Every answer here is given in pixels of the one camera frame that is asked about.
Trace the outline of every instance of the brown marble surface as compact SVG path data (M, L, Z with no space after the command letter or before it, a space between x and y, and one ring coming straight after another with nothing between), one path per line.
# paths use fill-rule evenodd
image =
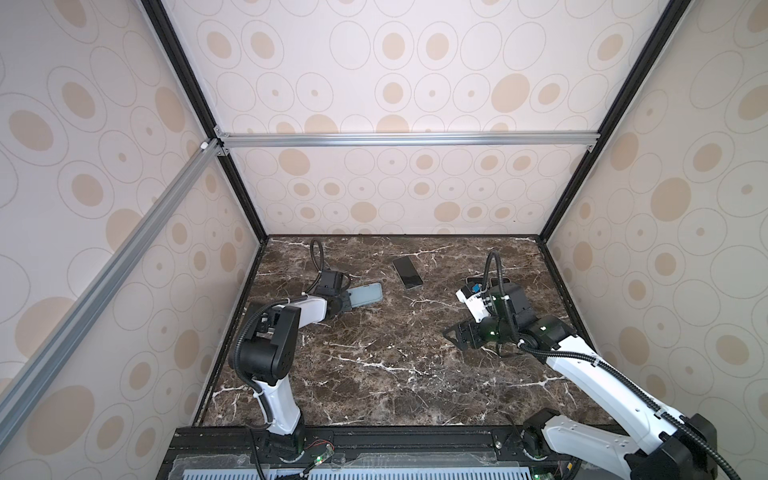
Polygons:
M270 239L251 297L299 295L316 275L310 238ZM299 331L290 382L307 425L502 425L552 407L587 424L612 422L576 385L529 355L492 344L460 352L442 337L471 318L455 291L482 275L491 248L539 313L567 318L536 244L518 238L324 238L326 262L353 286L381 282L384 300ZM405 291L391 262L412 255L424 279ZM203 425L260 425L257 401L225 366Z

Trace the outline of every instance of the wire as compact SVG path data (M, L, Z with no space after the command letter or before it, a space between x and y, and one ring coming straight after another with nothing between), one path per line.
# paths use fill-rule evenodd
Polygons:
M585 353L544 351L539 349L532 349L531 347L526 346L525 343L520 344L519 348L524 352L530 353L534 356L569 358L569 359L582 360L585 362L594 361L593 356L587 355ZM658 403L656 403L655 399L646 395L646 393L643 392L643 390L640 387L635 385L634 382L632 382L631 380L629 380L629 378L624 376L623 373L616 370L610 363L605 362L603 359L600 359L598 360L598 366L601 367L606 372L610 373L615 379L617 379L624 386L626 386L633 394L635 394L640 400L642 400L648 406L649 409L653 410L654 412L658 412L659 410L661 410L661 406ZM730 480L741 479L739 474L737 474L736 470L734 470L733 467L730 466L728 461L724 459L722 455L717 453L717 450L713 449L712 446L708 444L704 439L702 439L699 435L697 435L693 430L688 428L687 425L682 423L680 420L675 419L668 412L662 413L661 418L664 420L667 420L670 424L672 424L677 429L685 433L694 443L699 445L701 449L704 450L707 453L707 455L709 455L721 469L723 469L723 472L727 475L728 478L730 478Z
M573 466L571 466L571 469L565 472L562 477L560 477L560 480L573 480L574 478L576 478L576 474L578 473L579 469L581 469L581 463L583 462L581 458L576 458L576 457L572 457L572 458L573 458L573 461L571 461L571 463L573 464Z
M317 251L319 252L318 256L315 255L315 247L317 247ZM314 291L317 283L320 281L323 270L330 268L330 266L326 263L326 252L323 248L323 242L317 240L316 238L313 238L310 242L310 258L312 259L312 264L315 266L315 268L317 268L317 276L315 277L315 280L312 282L312 284L306 290L304 290L307 293L312 293ZM342 288L342 290L348 290L352 285L352 276L348 273L342 273L342 275L346 277L346 285Z
M315 258L315 245L317 245L317 249L320 252L319 261L317 258ZM323 271L323 268L325 268L326 265L326 252L325 249L323 249L323 242L317 240L316 238L313 238L310 242L310 258L312 259L312 263L317 269L317 276L315 277L315 280L312 282L312 284L305 290L307 293L312 293L312 291L315 289L315 286L317 286L317 283L320 281L320 275Z
M491 250L488 252L488 256L485 259L485 272L483 273L483 289L485 289L488 285L488 270L491 265L491 260L495 260L496 262L496 273L498 275L498 292L499 296L505 297L506 294L504 292L504 283L503 283L503 268L502 268L502 259L498 255L498 252L496 250ZM576 359L576 360L582 360L585 362L594 362L594 357L591 355L587 355L585 353L577 353L577 352L562 352L560 350L540 350L540 349L534 349L527 345L525 345L525 340L522 340L520 337L520 332L518 330L518 325L515 322L515 317L512 314L511 308L509 306L509 302L502 300L502 307L504 310L504 316L507 321L507 324L509 325L509 328L511 330L511 337L512 341L518 346L520 350L523 352L527 352L532 354L533 356L537 357L555 357L555 358L569 358L569 359ZM597 362L597 366L601 367L606 372L610 373L615 379L617 379L619 382L621 382L624 386L626 386L633 394L635 394L640 400L642 400L648 408L653 410L654 412L658 412L661 410L661 407L658 403L656 403L656 400L649 395L647 395L643 390L634 384L629 378L624 376L623 373L616 370L610 363L605 362L603 359L599 359ZM685 433L694 443L699 445L702 450L704 450L707 455L709 455L715 463L717 463L718 466L720 466L721 469L723 469L723 472L730 478L730 480L740 480L741 477L739 474L736 473L736 470L733 469L732 466L726 461L726 459L723 458L722 455L717 453L717 450L712 448L711 445L709 445L704 439L702 439L699 435L697 435L693 430L689 429L687 425L680 422L678 419L675 419L672 415L670 415L668 412L664 412L661 414L661 418L667 420L671 425L677 427L680 431Z
M281 478L282 480L297 480L300 478L305 478L306 475L316 466L320 465L321 463L325 462L328 458L333 456L333 453L336 451L336 447L333 446L333 443L329 442L328 440L324 439L317 439L314 442L312 442L309 446L304 447L304 450L302 451L302 454L306 452L307 450L317 447L320 445L330 445L331 448L331 455L328 457L322 458L319 461L312 461L307 467L304 468L304 470L301 471L301 473L293 473L291 475L281 475L279 477L273 478L273 480L277 480L278 478ZM257 447L256 443L251 441L251 445L253 446L253 456L256 459L256 472L259 474L259 480L266 480L266 476L264 475L264 470L261 468L261 461L259 460L259 452L256 452Z
M264 416L266 417L264 420L269 425L272 422L274 422L274 416L272 414L272 408L270 407L270 403L267 401L262 401L261 394L263 393L262 388L259 386L258 383L254 382L252 378L250 378L249 375L247 375L241 368L240 368L240 353L243 350L243 344L245 343L245 337L246 333L253 327L253 324L259 320L261 320L261 316L270 308L282 305L285 303L285 300L281 300L279 302L272 302L268 303L265 306L262 306L258 311L253 314L248 320L246 320L245 325L243 325L243 328L240 329L240 334L237 336L237 341L235 342L235 347L232 352L232 370L235 371L235 374L237 375L237 378L243 381L246 385L248 385L250 388L253 389L254 392L257 394L257 400L259 401L259 405L261 405L262 410L264 411Z

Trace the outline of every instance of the black cable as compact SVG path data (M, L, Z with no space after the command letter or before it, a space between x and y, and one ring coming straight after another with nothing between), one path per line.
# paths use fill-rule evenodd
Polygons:
M342 273L342 275L346 277L346 285L341 290L349 290L349 287L352 285L352 275L348 273Z
M571 462L573 465L571 466L571 469L568 470L562 477L560 477L560 480L574 480L576 478L576 474L581 469L581 463L583 460L581 458L572 457L573 461Z
M533 356L569 358L569 359L576 359L576 360L582 360L584 362L593 363L594 357L592 355L587 355L585 353L577 353L577 352L562 352L559 350L533 349L525 345L524 340L522 342L520 341L521 337L520 337L520 332L518 330L518 325L515 322L515 317L512 314L511 308L509 306L509 302L504 298L506 294L504 292L502 259L498 255L498 252L496 250L491 250L485 259L485 272L483 273L483 289L485 289L488 285L488 270L491 265L492 257L496 261L496 273L498 274L498 292L500 297L502 298L504 316L511 330L512 341L518 346L518 348L524 352L532 354ZM658 412L659 410L661 410L661 406L656 403L656 400L654 398L648 396L645 392L643 392L643 390L640 387L635 385L634 382L632 382L631 380L629 380L629 378L624 376L623 373L616 370L610 363L605 362L603 359L599 359L596 362L596 366L599 366L606 372L610 373L615 379L621 382L622 385L626 386L633 394L635 394L640 400L642 400L648 406L648 408L650 408L654 412ZM699 445L715 461L715 463L717 463L718 466L720 466L720 468L723 469L723 472L728 476L728 478L730 478L730 480L741 479L741 477L736 473L736 470L734 470L733 467L730 466L728 461L726 461L726 459L724 459L722 455L717 453L717 450L713 449L711 445L709 445L704 439L702 439L699 435L697 435L693 430L689 429L685 424L675 419L668 412L662 413L661 418L667 420L671 425L674 425L675 427L677 427L679 430L685 433L688 437L690 437L690 439L693 440L697 445Z
M577 352L561 352L561 351L545 351L545 350L539 350L539 349L532 349L525 345L525 343L521 343L518 345L518 348L520 350L530 353L534 356L542 356L542 357L555 357L555 358L567 358L567 359L576 359L581 360L584 362L594 362L594 357L592 355L587 355L585 353L577 353ZM634 384L629 378L627 378L623 373L616 370L610 363L605 362L603 359L599 359L597 362L597 366L605 370L606 372L610 373L616 380L621 382L622 385L626 386L633 394L636 395L640 400L645 403L645 405L651 409L654 412L658 412L661 410L661 406L656 403L656 400L653 397L650 397L647 395L643 390ZM685 433L691 440L694 441L697 445L701 447L702 450L704 450L707 455L709 455L715 463L717 463L718 466L720 466L721 469L723 469L723 472L727 475L730 480L740 480L741 477L739 474L736 473L736 470L733 469L732 466L728 463L726 459L723 458L722 455L717 453L717 450L713 449L710 444L708 444L704 439L702 439L699 435L697 435L693 430L689 429L687 425L682 423L680 420L675 419L670 413L663 412L661 414L661 418L664 420L667 420L671 425L677 427L679 430L681 430L683 433Z
M320 259L318 262L318 259L315 258L315 245L317 245L317 249L320 252ZM305 291L307 293L312 293L315 286L317 286L317 283L320 281L320 275L323 269L326 265L326 252L325 249L323 249L323 242L320 240L317 240L316 238L313 238L310 242L310 258L312 259L312 263L315 265L315 268L317 268L317 276L315 277L315 280L312 282L312 284L307 288Z
M253 323L256 321L261 320L261 316L270 308L277 306L277 305L283 305L286 301L282 300L279 302L272 302L265 306L262 306L254 315L252 315L249 319L246 320L245 325L243 325L243 328L240 330L240 334L237 336L237 341L235 342L235 347L232 352L232 370L235 371L235 374L237 375L237 378L243 381L246 385L248 385L250 388L253 389L254 392L257 394L257 400L259 401L259 404L261 405L261 408L264 410L264 416L266 417L264 420L269 425L274 421L274 416L272 414L272 409L270 408L269 402L262 402L261 401L261 394L263 393L263 390L259 386L258 383L254 382L253 379L250 378L241 368L240 368L240 352L243 350L243 343L245 342L246 332L253 327Z
M259 461L259 452L256 451L256 444L251 443L251 445L253 445L253 457L256 459L256 473L259 474L259 480L266 480L264 470L261 469L261 462Z

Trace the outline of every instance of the smartphone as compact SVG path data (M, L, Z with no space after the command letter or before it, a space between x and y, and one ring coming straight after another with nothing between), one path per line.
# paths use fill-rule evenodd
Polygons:
M422 278L419 276L419 272L416 271L413 262L411 262L411 257L395 258L392 265L395 267L395 270L397 270L397 274L400 275L400 280L402 280L402 284L406 287L406 290L424 284Z

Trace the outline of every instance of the patterned wallpaper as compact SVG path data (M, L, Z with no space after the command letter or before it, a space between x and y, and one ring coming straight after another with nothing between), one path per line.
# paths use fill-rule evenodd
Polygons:
M703 0L550 248L605 358L768 468L768 1Z
M127 0L0 5L0 392L201 142Z
M154 480L256 255L216 161L0 455L0 479Z
M584 145L233 149L267 233L538 233Z
M165 0L236 133L595 129L666 0Z

